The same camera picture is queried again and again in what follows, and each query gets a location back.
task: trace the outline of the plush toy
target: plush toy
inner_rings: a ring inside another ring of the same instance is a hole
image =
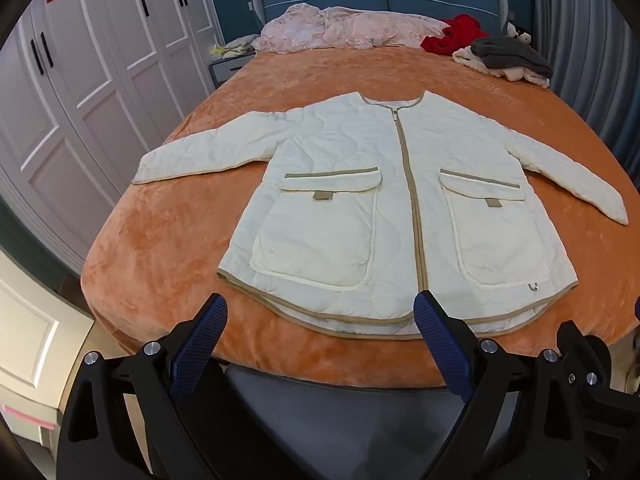
[[[531,34],[522,27],[516,27],[511,22],[507,23],[507,36],[516,38],[526,44],[531,43]]]

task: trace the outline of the orange bedspread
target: orange bedspread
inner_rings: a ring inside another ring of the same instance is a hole
[[[203,102],[170,139],[214,128],[250,110],[287,110],[347,92],[408,100],[436,92],[554,147],[607,180],[625,200],[624,227],[546,178],[528,177],[545,204],[580,284],[538,320],[499,342],[538,354],[573,319],[611,344],[637,325],[640,196],[591,129],[558,97],[407,48],[263,54]],[[212,291],[229,304],[220,357],[273,374],[353,386],[436,386],[423,342],[349,340],[293,324],[216,275],[266,165],[129,187],[87,257],[82,290],[96,317],[131,351],[191,319]]]

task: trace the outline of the white wardrobe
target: white wardrobe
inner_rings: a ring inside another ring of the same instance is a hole
[[[33,0],[0,51],[0,194],[80,272],[140,157],[213,91],[213,0]]]

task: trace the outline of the quilted jacket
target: quilted jacket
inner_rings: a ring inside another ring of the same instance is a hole
[[[523,168],[627,224],[620,194],[562,153],[439,95],[354,92],[249,112],[146,154],[134,184],[270,161],[219,273],[343,336],[417,336],[427,288],[476,332],[513,330],[577,284]]]

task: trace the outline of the gray curtain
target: gray curtain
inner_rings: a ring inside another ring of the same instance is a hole
[[[535,0],[535,46],[551,89],[602,138],[640,189],[640,48],[611,0]]]

